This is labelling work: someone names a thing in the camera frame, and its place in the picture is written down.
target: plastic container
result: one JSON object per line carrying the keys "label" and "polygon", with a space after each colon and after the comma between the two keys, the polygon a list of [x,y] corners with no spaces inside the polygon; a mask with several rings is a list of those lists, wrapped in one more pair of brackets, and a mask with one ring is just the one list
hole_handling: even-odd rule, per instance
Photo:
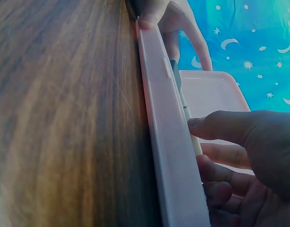
{"label": "plastic container", "polygon": [[[178,83],[158,27],[136,22],[154,167],[164,227],[209,227],[209,213]],[[192,117],[215,110],[248,111],[234,79],[223,72],[181,71]]]}

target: finger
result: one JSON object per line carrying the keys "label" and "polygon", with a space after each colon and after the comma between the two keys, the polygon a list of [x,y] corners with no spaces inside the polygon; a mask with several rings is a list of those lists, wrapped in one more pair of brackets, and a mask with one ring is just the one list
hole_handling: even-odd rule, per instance
{"label": "finger", "polygon": [[245,196],[256,179],[253,175],[237,173],[215,164],[206,155],[199,155],[196,160],[203,183],[228,182],[232,187],[232,193],[237,196]]}
{"label": "finger", "polygon": [[194,136],[205,140],[226,140],[247,149],[246,142],[254,128],[271,114],[271,111],[216,111],[205,118],[190,119],[188,125]]}
{"label": "finger", "polygon": [[219,207],[225,204],[232,195],[231,186],[227,182],[206,182],[203,188],[208,207]]}
{"label": "finger", "polygon": [[251,169],[246,150],[240,145],[202,143],[202,151],[213,162],[235,168]]}
{"label": "finger", "polygon": [[231,214],[240,214],[242,202],[243,198],[231,196],[225,204],[221,205],[221,209]]}
{"label": "finger", "polygon": [[147,0],[145,8],[140,16],[140,25],[149,29],[158,24],[163,17],[169,0]]}
{"label": "finger", "polygon": [[188,10],[185,12],[186,14],[183,30],[200,59],[202,69],[206,71],[212,71],[212,62],[207,42],[205,41],[199,27],[197,26],[196,18],[192,9],[189,5],[187,5],[188,2],[184,1],[184,4],[186,4],[184,8]]}
{"label": "finger", "polygon": [[163,40],[169,60],[179,62],[179,31],[164,33]]}
{"label": "finger", "polygon": [[209,212],[212,227],[238,227],[240,218],[236,214],[230,214],[223,210],[212,210]]}

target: blue fabric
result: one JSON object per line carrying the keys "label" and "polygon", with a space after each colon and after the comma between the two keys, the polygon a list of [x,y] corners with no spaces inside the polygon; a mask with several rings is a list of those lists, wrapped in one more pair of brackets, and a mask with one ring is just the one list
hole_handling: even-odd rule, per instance
{"label": "blue fabric", "polygon": [[[251,110],[290,112],[290,0],[189,3],[208,43],[213,70],[235,78]],[[227,39],[238,43],[224,50],[221,43]],[[192,64],[196,54],[182,31],[179,42],[179,68],[201,70],[197,56]]]}

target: pink plastic case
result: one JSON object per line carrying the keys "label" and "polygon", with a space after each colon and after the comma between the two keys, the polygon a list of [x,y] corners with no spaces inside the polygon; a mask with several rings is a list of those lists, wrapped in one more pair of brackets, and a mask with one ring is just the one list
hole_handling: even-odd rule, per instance
{"label": "pink plastic case", "polygon": [[[195,151],[160,31],[157,26],[142,30],[138,21],[136,30],[163,226],[210,227]],[[216,110],[249,110],[229,74],[181,71],[180,75],[192,117]]]}

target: fingernail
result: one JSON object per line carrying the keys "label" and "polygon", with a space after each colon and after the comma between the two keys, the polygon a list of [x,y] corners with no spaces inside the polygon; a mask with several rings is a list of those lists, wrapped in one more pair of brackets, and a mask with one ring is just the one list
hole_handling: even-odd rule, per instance
{"label": "fingernail", "polygon": [[157,20],[156,15],[150,14],[150,13],[141,15],[141,17],[140,17],[140,21],[142,23],[142,26],[145,26],[147,28],[153,27],[156,23],[156,20]]}
{"label": "fingernail", "polygon": [[200,123],[203,122],[205,118],[202,117],[202,118],[191,118],[189,121],[188,121],[188,126],[189,127],[196,127],[198,126]]}

